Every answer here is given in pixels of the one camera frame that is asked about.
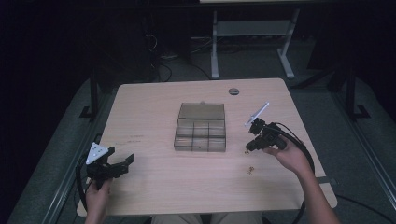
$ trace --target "hand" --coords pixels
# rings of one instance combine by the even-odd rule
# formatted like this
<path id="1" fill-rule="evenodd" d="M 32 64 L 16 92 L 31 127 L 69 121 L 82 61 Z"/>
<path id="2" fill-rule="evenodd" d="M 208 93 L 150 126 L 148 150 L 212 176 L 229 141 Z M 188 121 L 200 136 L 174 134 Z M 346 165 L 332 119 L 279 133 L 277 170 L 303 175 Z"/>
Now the hand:
<path id="1" fill-rule="evenodd" d="M 275 156 L 279 160 L 280 164 L 297 175 L 306 174 L 307 172 L 312 173 L 309 162 L 304 153 L 287 137 L 283 135 L 280 135 L 279 137 L 287 144 L 285 149 L 280 150 L 268 147 L 262 151 Z"/>
<path id="2" fill-rule="evenodd" d="M 103 186 L 98 190 L 96 181 L 93 180 L 90 187 L 87 189 L 85 199 L 87 201 L 87 218 L 85 223 L 103 223 L 106 218 L 106 206 L 108 196 L 110 194 L 110 186 L 113 178 L 106 180 Z"/>

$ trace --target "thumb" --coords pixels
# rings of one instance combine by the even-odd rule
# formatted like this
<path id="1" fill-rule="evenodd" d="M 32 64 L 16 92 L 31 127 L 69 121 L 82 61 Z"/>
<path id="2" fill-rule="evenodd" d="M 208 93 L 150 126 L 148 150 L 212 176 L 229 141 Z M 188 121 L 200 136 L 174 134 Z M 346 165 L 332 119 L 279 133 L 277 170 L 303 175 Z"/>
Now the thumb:
<path id="1" fill-rule="evenodd" d="M 276 154 L 279 152 L 279 149 L 273 148 L 273 147 L 267 147 L 262 150 L 263 152 L 276 156 Z"/>

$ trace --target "person's right hand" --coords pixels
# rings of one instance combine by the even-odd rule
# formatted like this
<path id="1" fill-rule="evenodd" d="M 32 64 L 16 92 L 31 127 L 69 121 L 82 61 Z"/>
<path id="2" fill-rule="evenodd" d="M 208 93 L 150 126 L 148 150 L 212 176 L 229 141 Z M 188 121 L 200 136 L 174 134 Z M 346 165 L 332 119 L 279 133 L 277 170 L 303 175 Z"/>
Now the person's right hand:
<path id="1" fill-rule="evenodd" d="M 287 145 L 285 149 L 280 150 L 268 147 L 262 151 L 275 156 L 285 168 L 293 171 L 297 175 L 306 174 L 307 172 L 312 173 L 311 167 L 309 166 L 309 162 L 304 153 L 287 137 L 283 135 L 280 135 L 279 137 L 286 142 Z"/>

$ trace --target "wooden table top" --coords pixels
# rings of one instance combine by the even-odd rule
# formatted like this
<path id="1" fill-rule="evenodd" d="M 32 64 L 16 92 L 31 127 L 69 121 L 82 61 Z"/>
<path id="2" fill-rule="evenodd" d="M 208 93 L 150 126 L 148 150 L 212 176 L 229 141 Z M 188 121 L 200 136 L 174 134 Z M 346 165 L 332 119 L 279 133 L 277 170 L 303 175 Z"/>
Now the wooden table top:
<path id="1" fill-rule="evenodd" d="M 231 95 L 237 88 L 238 95 Z M 225 152 L 175 151 L 182 103 L 224 104 Z M 244 124 L 259 116 L 288 126 L 307 146 L 316 176 L 325 176 L 289 91 L 280 78 L 122 85 L 100 145 L 115 147 L 110 164 L 134 153 L 129 173 L 114 180 L 107 213 L 113 216 L 289 210 L 300 208 L 302 188 L 293 172 L 261 150 L 245 154 L 254 139 Z M 251 174 L 249 167 L 254 167 Z M 329 183 L 321 187 L 337 205 Z M 85 210 L 78 207 L 78 214 Z"/>

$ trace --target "table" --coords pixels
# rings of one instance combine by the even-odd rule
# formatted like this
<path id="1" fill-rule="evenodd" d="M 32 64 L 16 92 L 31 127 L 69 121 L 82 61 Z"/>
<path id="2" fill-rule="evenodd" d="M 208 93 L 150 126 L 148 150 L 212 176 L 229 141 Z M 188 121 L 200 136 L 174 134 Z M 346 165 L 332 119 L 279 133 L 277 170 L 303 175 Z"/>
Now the table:
<path id="1" fill-rule="evenodd" d="M 229 89 L 237 88 L 238 95 Z M 182 103 L 224 104 L 226 152 L 175 151 L 177 117 Z M 101 145 L 116 148 L 109 163 L 134 153 L 128 174 L 113 182 L 111 216 L 289 210 L 304 195 L 291 171 L 262 151 L 245 154 L 254 138 L 245 122 L 266 101 L 266 122 L 288 126 L 305 142 L 325 176 L 304 124 L 280 78 L 212 80 L 122 85 L 111 109 Z M 254 167 L 251 174 L 249 167 Z M 329 183 L 321 187 L 337 205 Z M 85 216 L 81 204 L 78 214 Z"/>

